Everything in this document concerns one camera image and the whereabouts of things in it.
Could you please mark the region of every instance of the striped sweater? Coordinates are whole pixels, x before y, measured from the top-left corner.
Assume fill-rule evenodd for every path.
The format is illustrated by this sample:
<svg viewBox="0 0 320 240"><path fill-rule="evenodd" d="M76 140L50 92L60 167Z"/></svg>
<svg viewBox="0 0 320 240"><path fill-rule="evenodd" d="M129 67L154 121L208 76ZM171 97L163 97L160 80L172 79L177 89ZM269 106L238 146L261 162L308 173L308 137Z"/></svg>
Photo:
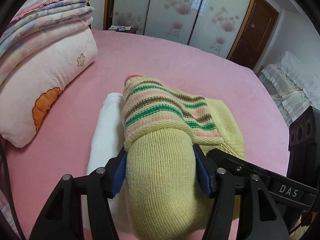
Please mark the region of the striped sweater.
<svg viewBox="0 0 320 240"><path fill-rule="evenodd" d="M126 79L123 95L126 148L143 134L167 127L182 129L193 143L216 145L223 142L202 96L189 95L140 75Z"/></svg>
<svg viewBox="0 0 320 240"><path fill-rule="evenodd" d="M241 132L222 101L189 95L156 79L129 76L123 96L134 234L140 240L187 240L205 228L213 203L196 182L192 144L205 154L218 148L244 159Z"/></svg>

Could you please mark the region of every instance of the speaker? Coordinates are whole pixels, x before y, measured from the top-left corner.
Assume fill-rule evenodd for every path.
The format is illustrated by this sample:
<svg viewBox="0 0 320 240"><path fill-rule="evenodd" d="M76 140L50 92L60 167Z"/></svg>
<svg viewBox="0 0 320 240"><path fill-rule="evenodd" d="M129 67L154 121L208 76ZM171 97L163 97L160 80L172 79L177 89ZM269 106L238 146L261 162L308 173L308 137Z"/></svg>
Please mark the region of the speaker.
<svg viewBox="0 0 320 240"><path fill-rule="evenodd" d="M289 165L287 177L319 189L320 176L320 111L309 106L289 127ZM287 207L283 218L290 230L302 209Z"/></svg>

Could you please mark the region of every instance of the bed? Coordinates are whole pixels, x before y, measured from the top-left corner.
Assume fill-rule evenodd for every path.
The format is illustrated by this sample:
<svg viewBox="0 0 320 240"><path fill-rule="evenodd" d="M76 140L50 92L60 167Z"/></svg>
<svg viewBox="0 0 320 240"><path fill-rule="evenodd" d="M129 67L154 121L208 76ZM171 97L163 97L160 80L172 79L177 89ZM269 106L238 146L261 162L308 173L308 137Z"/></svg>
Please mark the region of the bed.
<svg viewBox="0 0 320 240"><path fill-rule="evenodd" d="M12 193L28 238L60 178L86 174L91 139L103 100L122 92L127 75L154 77L187 93L221 99L244 137L247 160L286 175L288 128L252 70L199 49L141 35L92 30L98 57L68 87L23 148L8 144ZM202 231L192 239L199 239ZM230 239L235 239L234 223ZM134 239L119 234L120 239Z"/></svg>

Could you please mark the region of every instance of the orange flower embroidery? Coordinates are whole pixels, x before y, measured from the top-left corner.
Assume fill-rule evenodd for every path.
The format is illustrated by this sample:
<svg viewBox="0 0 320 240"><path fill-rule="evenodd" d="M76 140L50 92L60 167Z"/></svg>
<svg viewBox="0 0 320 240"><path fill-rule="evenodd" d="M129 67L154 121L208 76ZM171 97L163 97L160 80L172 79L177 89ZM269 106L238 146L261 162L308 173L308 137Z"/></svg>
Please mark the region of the orange flower embroidery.
<svg viewBox="0 0 320 240"><path fill-rule="evenodd" d="M80 55L79 58L77 58L77 61L78 61L78 67L80 66L83 66L84 64L84 60L85 60L85 57L83 56L83 54Z"/></svg>
<svg viewBox="0 0 320 240"><path fill-rule="evenodd" d="M41 94L36 100L35 106L32 109L32 116L33 120L35 121L36 131L39 130L47 111L60 94L61 89L55 87L48 90L46 93Z"/></svg>

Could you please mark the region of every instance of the sliding wardrobe door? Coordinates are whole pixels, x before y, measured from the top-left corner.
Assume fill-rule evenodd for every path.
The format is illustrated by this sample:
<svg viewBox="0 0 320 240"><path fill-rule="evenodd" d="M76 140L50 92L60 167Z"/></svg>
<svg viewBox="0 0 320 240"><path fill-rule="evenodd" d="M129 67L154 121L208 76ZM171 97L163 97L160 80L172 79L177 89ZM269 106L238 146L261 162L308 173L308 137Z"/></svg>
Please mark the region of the sliding wardrobe door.
<svg viewBox="0 0 320 240"><path fill-rule="evenodd" d="M251 0L206 0L189 45L226 58Z"/></svg>
<svg viewBox="0 0 320 240"><path fill-rule="evenodd" d="M145 35L187 44L201 0L150 0Z"/></svg>
<svg viewBox="0 0 320 240"><path fill-rule="evenodd" d="M115 0L112 24L139 28L137 34L144 33L150 0Z"/></svg>

